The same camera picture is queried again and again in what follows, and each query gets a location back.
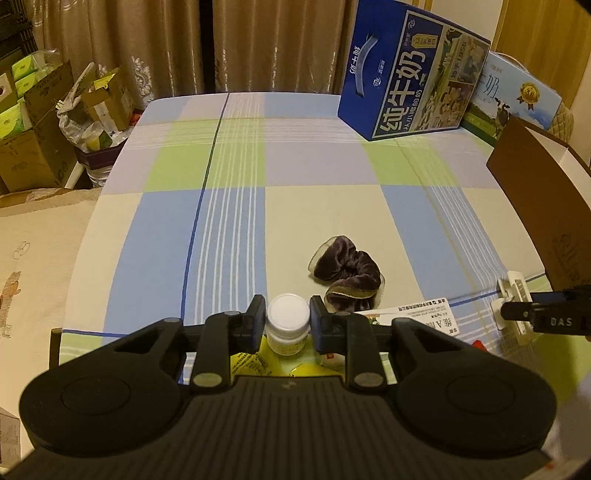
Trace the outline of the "brown cardboard shoe box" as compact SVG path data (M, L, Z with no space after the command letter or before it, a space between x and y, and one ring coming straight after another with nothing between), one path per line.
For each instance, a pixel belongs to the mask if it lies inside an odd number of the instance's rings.
M487 167L555 290L590 284L590 168L567 143L512 116Z

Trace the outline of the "cream hair claw clip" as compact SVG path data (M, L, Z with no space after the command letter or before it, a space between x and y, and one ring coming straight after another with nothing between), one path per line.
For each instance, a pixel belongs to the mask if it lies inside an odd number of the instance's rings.
M520 346L528 345L535 337L528 313L517 313L515 319L507 320L502 315L502 307L507 303L532 302L525 276L518 271L508 271L506 278L498 280L500 295L491 302L493 318L499 331L504 335L513 334Z

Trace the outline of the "small white medicine bottle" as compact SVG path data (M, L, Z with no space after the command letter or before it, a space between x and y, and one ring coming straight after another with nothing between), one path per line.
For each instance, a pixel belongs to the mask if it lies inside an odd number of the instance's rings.
M311 310L308 302L292 293L283 293L270 301L266 311L266 339L274 353L297 355L304 349L310 333Z

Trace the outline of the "beige quilted chair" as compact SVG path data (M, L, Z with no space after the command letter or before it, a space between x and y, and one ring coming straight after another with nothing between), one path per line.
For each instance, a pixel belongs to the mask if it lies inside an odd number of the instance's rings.
M561 102L548 132L557 139L569 143L574 130L574 114Z

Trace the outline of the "white ointment box with bird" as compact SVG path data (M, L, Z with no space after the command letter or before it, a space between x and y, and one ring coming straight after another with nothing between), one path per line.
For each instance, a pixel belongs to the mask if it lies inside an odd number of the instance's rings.
M456 337L460 328L446 298L423 300L412 304L361 311L374 324L390 325L397 318L410 318L439 332Z

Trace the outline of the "checkered bed sheet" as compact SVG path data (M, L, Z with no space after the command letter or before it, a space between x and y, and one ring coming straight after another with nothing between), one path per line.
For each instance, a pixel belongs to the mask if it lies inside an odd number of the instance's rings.
M308 272L338 235L384 276L381 304L446 298L460 336L539 371L560 401L590 386L590 346L521 346L491 311L508 271L547 285L537 252L458 129L369 142L335 95L231 93L151 102L98 197L68 292L69 330L127 334L204 321L253 295L325 293Z

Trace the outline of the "red candy packet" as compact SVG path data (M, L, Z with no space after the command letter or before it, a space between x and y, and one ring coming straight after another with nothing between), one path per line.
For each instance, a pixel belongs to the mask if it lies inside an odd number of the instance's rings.
M481 350L481 351L484 351L484 352L487 352L488 351L488 349L486 348L486 346L484 345L484 343L481 342L480 340L475 340L472 343L472 346L475 347L475 348L477 348L477 349L479 349L479 350Z

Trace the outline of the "yellow snack pouch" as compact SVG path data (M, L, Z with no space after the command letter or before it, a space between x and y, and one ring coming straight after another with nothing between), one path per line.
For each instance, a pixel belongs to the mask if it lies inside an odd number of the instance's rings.
M259 351L254 354L238 353L230 358L230 377L236 375L259 377L322 377L345 378L344 359L335 356L326 359L314 348L311 336L304 340L304 348L293 356L280 356L270 349L263 337Z

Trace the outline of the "cardboard box with tissue packs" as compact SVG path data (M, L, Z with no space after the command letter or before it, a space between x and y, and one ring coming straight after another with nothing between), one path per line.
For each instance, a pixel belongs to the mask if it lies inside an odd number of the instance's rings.
M57 104L73 86L56 50L37 50L1 75L1 187L62 187L76 163L59 128Z

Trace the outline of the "dark velvet scrunchie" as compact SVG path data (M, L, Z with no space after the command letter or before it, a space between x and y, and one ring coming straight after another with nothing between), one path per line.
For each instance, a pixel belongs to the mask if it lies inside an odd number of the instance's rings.
M345 235L322 243L308 263L308 272L328 287L325 304L332 312L372 310L385 286L378 264Z

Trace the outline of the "open cardboard box with bag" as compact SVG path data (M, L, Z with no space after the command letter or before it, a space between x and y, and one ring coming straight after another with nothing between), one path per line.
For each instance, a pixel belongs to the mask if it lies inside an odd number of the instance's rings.
M90 62L65 98L57 102L65 138L85 154L120 146L129 137L134 103L119 68L99 77Z

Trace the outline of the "dark blue milk carton box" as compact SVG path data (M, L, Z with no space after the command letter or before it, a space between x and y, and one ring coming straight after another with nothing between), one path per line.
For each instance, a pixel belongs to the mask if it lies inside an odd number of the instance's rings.
M488 39L401 1L362 1L339 118L368 141L456 129L478 85Z

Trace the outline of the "beige curtain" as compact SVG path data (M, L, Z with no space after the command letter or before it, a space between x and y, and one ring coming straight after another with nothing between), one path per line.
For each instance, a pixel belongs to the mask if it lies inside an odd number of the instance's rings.
M118 68L139 108L215 92L338 93L354 1L28 1L36 45Z

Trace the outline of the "light blue milk carton box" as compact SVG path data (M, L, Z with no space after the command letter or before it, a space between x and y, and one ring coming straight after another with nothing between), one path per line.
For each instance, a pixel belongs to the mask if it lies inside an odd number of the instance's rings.
M511 116L548 130L561 103L553 89L490 51L461 125L494 146Z

